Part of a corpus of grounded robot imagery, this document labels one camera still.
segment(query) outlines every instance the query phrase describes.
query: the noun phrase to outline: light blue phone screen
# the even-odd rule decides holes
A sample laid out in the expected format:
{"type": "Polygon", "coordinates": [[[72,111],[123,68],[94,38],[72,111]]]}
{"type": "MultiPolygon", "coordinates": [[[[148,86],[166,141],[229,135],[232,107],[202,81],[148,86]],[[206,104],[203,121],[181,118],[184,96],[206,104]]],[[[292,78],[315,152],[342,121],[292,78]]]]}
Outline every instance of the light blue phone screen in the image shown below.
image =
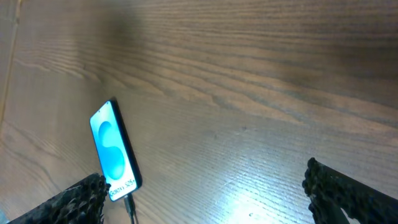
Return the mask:
{"type": "Polygon", "coordinates": [[[102,171],[111,184],[109,197],[115,201],[135,190],[137,183],[110,101],[90,118],[90,125],[102,171]]]}

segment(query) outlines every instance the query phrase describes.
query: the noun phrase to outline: smartphone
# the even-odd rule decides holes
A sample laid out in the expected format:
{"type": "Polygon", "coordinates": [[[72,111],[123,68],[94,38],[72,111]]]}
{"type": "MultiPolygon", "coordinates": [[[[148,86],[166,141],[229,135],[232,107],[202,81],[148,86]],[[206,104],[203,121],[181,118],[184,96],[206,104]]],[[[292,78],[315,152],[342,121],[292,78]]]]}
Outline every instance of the smartphone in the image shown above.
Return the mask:
{"type": "Polygon", "coordinates": [[[90,118],[90,126],[103,174],[111,184],[109,197],[114,202],[142,185],[116,99],[105,102],[90,118]]]}

